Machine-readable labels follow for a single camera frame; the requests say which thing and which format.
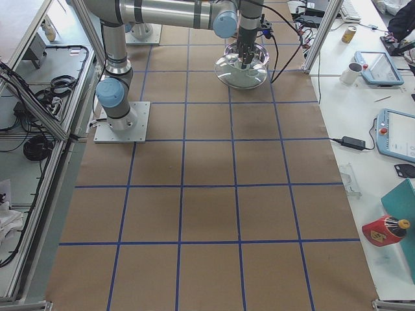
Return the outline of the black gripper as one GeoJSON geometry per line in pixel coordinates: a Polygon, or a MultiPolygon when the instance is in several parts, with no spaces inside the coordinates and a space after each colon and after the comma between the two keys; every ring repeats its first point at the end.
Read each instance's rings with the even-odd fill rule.
{"type": "Polygon", "coordinates": [[[257,29],[246,29],[239,27],[237,31],[237,52],[242,68],[246,69],[254,58],[254,53],[251,51],[254,48],[254,43],[257,38],[257,29]]]}

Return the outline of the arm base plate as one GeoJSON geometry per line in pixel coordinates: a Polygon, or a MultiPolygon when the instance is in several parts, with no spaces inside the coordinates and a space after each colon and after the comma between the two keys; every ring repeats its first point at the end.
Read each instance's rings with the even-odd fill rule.
{"type": "Polygon", "coordinates": [[[130,113],[122,119],[107,118],[102,109],[97,123],[95,143],[143,143],[146,140],[150,102],[129,102],[130,113]]]}
{"type": "Polygon", "coordinates": [[[143,41],[139,41],[135,39],[131,33],[126,33],[126,44],[127,45],[159,45],[160,44],[160,38],[161,38],[161,30],[162,26],[158,24],[151,24],[153,27],[153,33],[150,37],[147,39],[144,39],[143,41]]]}

